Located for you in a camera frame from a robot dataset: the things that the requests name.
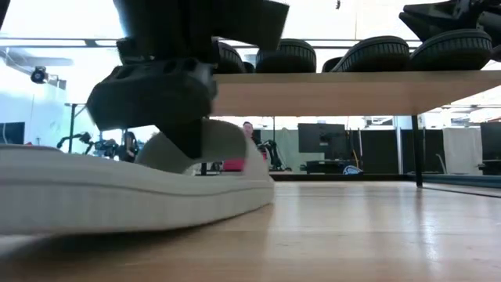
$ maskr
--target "wall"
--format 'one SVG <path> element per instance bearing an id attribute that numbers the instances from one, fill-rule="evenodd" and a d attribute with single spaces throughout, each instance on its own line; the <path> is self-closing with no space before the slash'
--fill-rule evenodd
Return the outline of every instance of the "wall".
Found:
<path id="1" fill-rule="evenodd" d="M 51 85 L 36 85 L 30 78 L 0 62 L 0 123 L 24 122 L 24 142 L 55 146 L 70 132 L 70 108 L 64 106 L 68 93 Z M 75 120 L 75 132 L 94 132 L 86 113 Z M 75 150 L 86 145 L 75 142 Z"/>

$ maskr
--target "computer monitor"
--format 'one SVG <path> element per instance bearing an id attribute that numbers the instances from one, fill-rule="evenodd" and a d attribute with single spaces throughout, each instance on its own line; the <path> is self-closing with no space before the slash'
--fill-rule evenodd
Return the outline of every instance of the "computer monitor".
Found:
<path id="1" fill-rule="evenodd" d="M 325 159 L 349 159 L 348 137 L 344 125 L 299 124 L 300 153 L 324 153 Z"/>
<path id="2" fill-rule="evenodd" d="M 484 160 L 501 160 L 501 122 L 481 123 L 480 132 L 482 158 Z"/>
<path id="3" fill-rule="evenodd" d="M 24 122 L 0 123 L 0 144 L 24 144 Z"/>

